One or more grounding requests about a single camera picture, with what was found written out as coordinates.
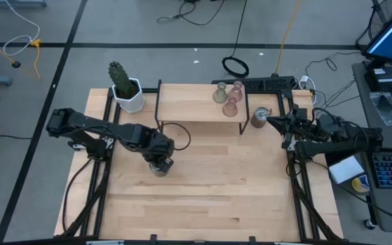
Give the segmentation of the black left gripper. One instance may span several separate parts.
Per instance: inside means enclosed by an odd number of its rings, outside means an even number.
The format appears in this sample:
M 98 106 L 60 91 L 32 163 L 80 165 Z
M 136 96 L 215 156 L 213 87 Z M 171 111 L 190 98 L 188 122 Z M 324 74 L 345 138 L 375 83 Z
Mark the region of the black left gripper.
M 164 172 L 168 172 L 174 164 L 174 161 L 170 158 L 173 155 L 173 152 L 173 146 L 155 146 L 144 152 L 144 159 L 149 162 L 149 168 L 152 172 L 155 172 L 153 163 L 164 161 Z

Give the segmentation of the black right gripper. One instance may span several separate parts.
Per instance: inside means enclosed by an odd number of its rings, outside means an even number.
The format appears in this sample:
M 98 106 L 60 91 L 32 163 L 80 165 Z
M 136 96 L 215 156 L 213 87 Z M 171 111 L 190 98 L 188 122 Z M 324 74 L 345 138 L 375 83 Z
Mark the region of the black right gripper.
M 284 136 L 282 148 L 285 150 L 303 147 L 310 137 L 312 121 L 308 120 L 307 109 L 297 104 L 285 116 L 268 116 L 267 122 Z

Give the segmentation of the brown tin can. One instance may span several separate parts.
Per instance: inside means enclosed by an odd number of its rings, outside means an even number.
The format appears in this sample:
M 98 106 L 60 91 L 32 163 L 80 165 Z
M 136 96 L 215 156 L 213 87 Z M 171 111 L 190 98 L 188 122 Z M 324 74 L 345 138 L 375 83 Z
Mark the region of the brown tin can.
M 265 107 L 257 107 L 250 119 L 254 128 L 261 129 L 267 122 L 267 117 L 272 115 L 272 110 Z

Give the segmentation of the pink glass candle stick holder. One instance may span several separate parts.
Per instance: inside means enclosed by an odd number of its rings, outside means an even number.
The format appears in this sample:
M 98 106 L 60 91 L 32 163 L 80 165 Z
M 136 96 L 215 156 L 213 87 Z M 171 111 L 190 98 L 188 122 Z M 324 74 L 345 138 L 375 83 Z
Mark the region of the pink glass candle stick holder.
M 234 98 L 236 102 L 241 101 L 243 98 L 242 87 L 243 84 L 240 81 L 235 81 L 233 88 L 228 92 L 228 98 Z
M 234 117 L 238 113 L 237 101 L 235 98 L 228 98 L 226 104 L 223 106 L 222 111 L 225 116 Z

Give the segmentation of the green glass candle stick holder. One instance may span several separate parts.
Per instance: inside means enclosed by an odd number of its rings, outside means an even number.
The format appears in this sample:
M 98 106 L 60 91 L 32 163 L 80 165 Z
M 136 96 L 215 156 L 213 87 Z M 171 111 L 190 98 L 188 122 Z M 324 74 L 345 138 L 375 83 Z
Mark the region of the green glass candle stick holder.
M 224 103 L 228 98 L 226 92 L 227 85 L 224 82 L 219 82 L 217 84 L 217 89 L 213 92 L 212 98 L 216 103 Z

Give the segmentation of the white power adapter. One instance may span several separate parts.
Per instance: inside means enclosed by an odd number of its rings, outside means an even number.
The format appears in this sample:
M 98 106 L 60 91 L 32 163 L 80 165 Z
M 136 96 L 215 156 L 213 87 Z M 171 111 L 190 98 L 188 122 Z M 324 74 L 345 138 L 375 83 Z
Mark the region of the white power adapter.
M 313 82 L 313 80 L 312 80 L 311 78 L 309 78 L 308 76 L 302 76 L 301 79 L 300 79 L 300 81 L 299 81 L 299 87 L 300 87 L 300 89 L 305 89 L 305 84 L 306 84 L 308 81 L 311 81 L 313 89 L 316 88 L 316 87 L 315 87 L 315 83 Z

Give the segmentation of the white hexagonal plant pot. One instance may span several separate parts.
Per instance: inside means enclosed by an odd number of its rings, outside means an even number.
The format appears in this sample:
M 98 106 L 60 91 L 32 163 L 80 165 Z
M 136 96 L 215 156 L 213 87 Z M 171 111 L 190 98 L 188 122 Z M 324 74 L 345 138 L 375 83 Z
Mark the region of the white hexagonal plant pot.
M 112 86 L 112 92 L 114 99 L 117 101 L 118 105 L 126 112 L 133 114 L 142 111 L 145 102 L 145 96 L 142 92 L 140 86 L 140 81 L 136 78 L 129 78 L 129 80 L 136 85 L 138 92 L 131 99 L 122 99 L 118 96 L 116 86 Z

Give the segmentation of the white box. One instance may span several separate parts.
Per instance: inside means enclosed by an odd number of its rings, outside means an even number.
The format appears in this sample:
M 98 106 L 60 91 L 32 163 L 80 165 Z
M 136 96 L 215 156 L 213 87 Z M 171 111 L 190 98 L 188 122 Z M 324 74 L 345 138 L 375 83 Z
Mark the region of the white box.
M 329 167 L 329 172 L 336 184 L 341 184 L 355 176 L 364 173 L 361 164 L 354 156 L 340 161 Z

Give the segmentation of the green cactus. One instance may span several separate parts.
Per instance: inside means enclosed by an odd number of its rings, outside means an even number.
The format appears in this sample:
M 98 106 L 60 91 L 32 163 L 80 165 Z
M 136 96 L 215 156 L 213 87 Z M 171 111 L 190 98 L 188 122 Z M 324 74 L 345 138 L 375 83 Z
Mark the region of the green cactus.
M 112 61 L 109 64 L 108 74 L 115 85 L 115 91 L 118 98 L 131 99 L 136 94 L 134 85 L 119 62 Z

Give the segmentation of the clear plastic bag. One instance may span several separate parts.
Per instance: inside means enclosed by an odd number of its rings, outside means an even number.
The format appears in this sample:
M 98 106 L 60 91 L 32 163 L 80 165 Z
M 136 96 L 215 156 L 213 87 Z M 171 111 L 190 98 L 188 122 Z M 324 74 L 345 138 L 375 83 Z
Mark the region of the clear plastic bag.
M 370 93 L 370 100 L 386 126 L 392 126 L 392 96 L 386 92 Z

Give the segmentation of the black mini computer box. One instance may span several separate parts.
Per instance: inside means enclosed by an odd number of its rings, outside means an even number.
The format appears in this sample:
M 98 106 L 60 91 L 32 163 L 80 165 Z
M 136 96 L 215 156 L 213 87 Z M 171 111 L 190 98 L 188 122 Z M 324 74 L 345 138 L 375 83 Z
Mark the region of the black mini computer box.
M 365 80 L 372 92 L 392 93 L 392 67 L 370 69 Z

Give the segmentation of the black floor fan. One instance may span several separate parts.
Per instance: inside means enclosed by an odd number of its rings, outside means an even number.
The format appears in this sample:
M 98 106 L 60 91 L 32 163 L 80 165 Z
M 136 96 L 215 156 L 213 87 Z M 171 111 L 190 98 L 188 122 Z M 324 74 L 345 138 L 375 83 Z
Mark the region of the black floor fan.
M 377 34 L 385 28 L 392 20 L 392 0 L 372 0 L 372 13 L 368 20 L 367 27 L 356 39 L 355 47 L 364 51 L 366 45 L 360 44 L 365 37 L 371 42 Z

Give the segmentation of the wooden shelf riser black frame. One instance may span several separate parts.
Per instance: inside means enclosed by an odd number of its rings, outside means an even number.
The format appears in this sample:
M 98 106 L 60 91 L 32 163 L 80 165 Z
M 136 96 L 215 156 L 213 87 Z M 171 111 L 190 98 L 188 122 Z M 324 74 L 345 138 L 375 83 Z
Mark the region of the wooden shelf riser black frame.
M 243 134 L 249 120 L 248 94 L 241 88 L 242 100 L 237 102 L 237 114 L 226 116 L 224 105 L 213 99 L 217 89 L 228 93 L 232 84 L 166 84 L 158 81 L 154 119 L 158 127 L 166 123 L 203 122 L 237 123 Z

